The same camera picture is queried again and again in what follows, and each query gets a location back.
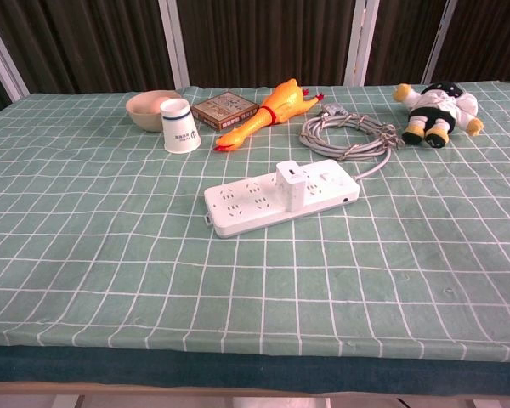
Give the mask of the white power strip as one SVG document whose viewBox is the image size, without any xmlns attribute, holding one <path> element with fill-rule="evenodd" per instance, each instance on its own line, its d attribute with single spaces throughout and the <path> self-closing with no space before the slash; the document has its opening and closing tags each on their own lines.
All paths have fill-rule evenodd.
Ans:
<svg viewBox="0 0 510 408">
<path fill-rule="evenodd" d="M 318 161 L 300 168 L 307 176 L 307 184 L 304 207 L 295 212 L 288 212 L 279 196 L 276 169 L 206 189 L 207 218 L 217 235 L 227 238 L 358 200 L 359 184 L 336 161 Z"/>
</svg>

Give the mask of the white plug adapter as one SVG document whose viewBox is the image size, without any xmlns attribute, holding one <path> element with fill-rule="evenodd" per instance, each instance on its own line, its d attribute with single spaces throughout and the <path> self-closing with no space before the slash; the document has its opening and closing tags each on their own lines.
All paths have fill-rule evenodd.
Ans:
<svg viewBox="0 0 510 408">
<path fill-rule="evenodd" d="M 307 176 L 295 161 L 282 161 L 276 165 L 275 185 L 288 212 L 304 207 Z"/>
</svg>

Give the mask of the brown card box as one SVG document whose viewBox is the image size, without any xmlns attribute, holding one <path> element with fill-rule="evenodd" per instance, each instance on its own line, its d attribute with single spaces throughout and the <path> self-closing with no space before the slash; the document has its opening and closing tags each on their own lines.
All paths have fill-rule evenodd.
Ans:
<svg viewBox="0 0 510 408">
<path fill-rule="evenodd" d="M 211 97 L 191 109 L 193 117 L 221 132 L 254 116 L 259 105 L 227 91 Z"/>
</svg>

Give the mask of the yellow rubber chicken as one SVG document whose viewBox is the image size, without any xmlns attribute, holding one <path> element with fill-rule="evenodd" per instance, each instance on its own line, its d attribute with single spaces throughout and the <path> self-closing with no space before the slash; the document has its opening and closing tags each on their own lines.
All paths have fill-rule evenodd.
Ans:
<svg viewBox="0 0 510 408">
<path fill-rule="evenodd" d="M 295 78 L 278 85 L 260 105 L 256 114 L 239 127 L 216 140 L 215 151 L 232 151 L 240 148 L 245 140 L 262 128 L 287 122 L 293 116 L 309 111 L 324 99 L 319 93 L 312 99 L 305 99 L 308 89 L 298 85 Z"/>
</svg>

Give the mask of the white paper cup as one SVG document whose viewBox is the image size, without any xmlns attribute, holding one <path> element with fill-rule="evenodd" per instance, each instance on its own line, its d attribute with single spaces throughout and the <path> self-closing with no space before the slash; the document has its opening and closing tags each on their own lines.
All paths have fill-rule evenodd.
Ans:
<svg viewBox="0 0 510 408">
<path fill-rule="evenodd" d="M 164 148 L 173 154 L 184 154 L 201 145 L 190 103 L 186 99 L 167 99 L 160 105 Z"/>
</svg>

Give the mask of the beige bowl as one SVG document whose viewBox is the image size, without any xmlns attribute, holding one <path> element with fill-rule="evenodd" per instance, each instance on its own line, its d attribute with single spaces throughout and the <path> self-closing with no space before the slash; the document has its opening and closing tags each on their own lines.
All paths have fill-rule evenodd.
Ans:
<svg viewBox="0 0 510 408">
<path fill-rule="evenodd" d="M 162 119 L 160 105 L 168 99 L 181 98 L 172 90 L 152 90 L 138 93 L 126 103 L 126 110 L 132 121 L 146 132 L 160 133 Z"/>
</svg>

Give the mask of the green checked tablecloth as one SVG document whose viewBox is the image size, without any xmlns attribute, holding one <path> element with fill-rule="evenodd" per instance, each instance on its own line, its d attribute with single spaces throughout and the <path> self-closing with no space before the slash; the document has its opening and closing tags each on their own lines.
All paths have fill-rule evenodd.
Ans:
<svg viewBox="0 0 510 408">
<path fill-rule="evenodd" d="M 318 156 L 303 116 L 164 150 L 128 95 L 0 112 L 0 345 L 510 361 L 510 82 L 484 131 L 408 146 L 355 203 L 222 239 L 204 191 Z"/>
</svg>

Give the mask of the dark folding screen white frames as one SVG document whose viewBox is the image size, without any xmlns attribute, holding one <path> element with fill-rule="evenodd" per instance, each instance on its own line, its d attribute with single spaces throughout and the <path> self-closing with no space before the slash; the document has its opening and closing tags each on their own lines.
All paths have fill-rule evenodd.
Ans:
<svg viewBox="0 0 510 408">
<path fill-rule="evenodd" d="M 192 84 L 339 85 L 355 0 L 176 0 Z M 446 0 L 380 0 L 365 83 L 420 84 Z M 171 89 L 158 0 L 0 0 L 0 37 L 31 93 Z M 433 81 L 510 81 L 510 0 L 457 0 Z"/>
</svg>

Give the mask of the dark blue table underlay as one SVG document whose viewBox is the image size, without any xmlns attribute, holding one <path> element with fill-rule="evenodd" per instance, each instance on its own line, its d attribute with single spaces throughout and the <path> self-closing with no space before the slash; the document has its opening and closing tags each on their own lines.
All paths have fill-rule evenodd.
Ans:
<svg viewBox="0 0 510 408">
<path fill-rule="evenodd" d="M 510 363 L 0 346 L 0 382 L 510 395 Z"/>
</svg>

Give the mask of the black and white plush doll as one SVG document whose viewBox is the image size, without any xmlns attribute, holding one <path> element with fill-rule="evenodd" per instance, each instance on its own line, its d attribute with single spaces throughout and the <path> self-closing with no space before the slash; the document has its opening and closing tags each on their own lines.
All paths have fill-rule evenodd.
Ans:
<svg viewBox="0 0 510 408">
<path fill-rule="evenodd" d="M 484 129 L 478 118 L 478 101 L 454 82 L 435 82 L 418 93 L 410 84 L 401 83 L 394 91 L 394 100 L 409 111 L 408 124 L 402 133 L 408 145 L 422 141 L 439 149 L 450 140 L 455 128 L 470 137 Z"/>
</svg>

